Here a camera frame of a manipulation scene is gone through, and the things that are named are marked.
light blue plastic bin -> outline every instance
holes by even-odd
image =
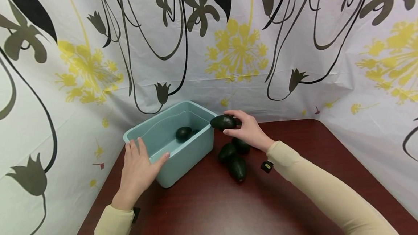
[[[183,101],[127,131],[123,140],[135,140],[138,144],[137,138],[141,137],[151,163],[170,152],[170,158],[157,175],[157,182],[169,188],[213,149],[214,129],[209,122],[216,116],[196,103]],[[176,131],[183,126],[200,131],[180,143]]]

dark red table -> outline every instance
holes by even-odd
[[[261,128],[297,150],[300,155],[347,183],[371,203],[401,235],[417,234],[418,222],[351,155],[322,123],[295,120],[262,123]],[[217,152],[231,138],[215,133],[214,150],[173,187],[153,183],[140,200],[137,223],[130,234],[143,235],[292,235],[342,234],[316,206],[277,172],[260,169],[266,159],[252,149],[244,156],[248,175],[237,184],[225,166],[217,163]],[[80,235],[93,234],[104,208],[119,187],[122,151]]]

black tag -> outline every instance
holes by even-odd
[[[270,171],[273,169],[274,164],[271,161],[265,161],[261,164],[261,169],[267,173],[270,173]]]
[[[132,224],[135,224],[136,220],[138,219],[140,208],[133,208],[133,220]]]

beige long sleeve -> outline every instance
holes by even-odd
[[[133,210],[117,210],[108,205],[94,229],[94,235],[128,235],[133,217]]]
[[[345,234],[398,234],[357,192],[283,142],[275,142],[267,157],[279,174],[309,197]]]

fingers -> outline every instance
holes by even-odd
[[[139,154],[141,156],[145,156],[145,157],[149,158],[147,147],[145,146],[144,141],[141,137],[138,137],[138,144],[139,144]]]
[[[232,137],[237,137],[238,138],[239,130],[238,129],[237,130],[234,130],[234,129],[226,129],[226,130],[223,131],[223,133],[225,135],[232,136]]]
[[[245,117],[248,116],[248,114],[246,114],[245,112],[243,112],[241,110],[228,110],[228,111],[225,111],[224,114],[228,114],[230,116],[235,116],[238,119],[240,119],[241,121],[243,119],[245,119]]]
[[[125,144],[125,165],[129,164],[132,160],[132,154],[130,151],[130,143]]]
[[[132,158],[138,157],[139,156],[139,151],[138,151],[138,147],[135,144],[134,140],[130,140],[130,147],[131,147],[131,155]]]
[[[163,154],[158,161],[154,163],[155,166],[160,170],[162,166],[168,161],[168,158],[170,158],[170,153]]]

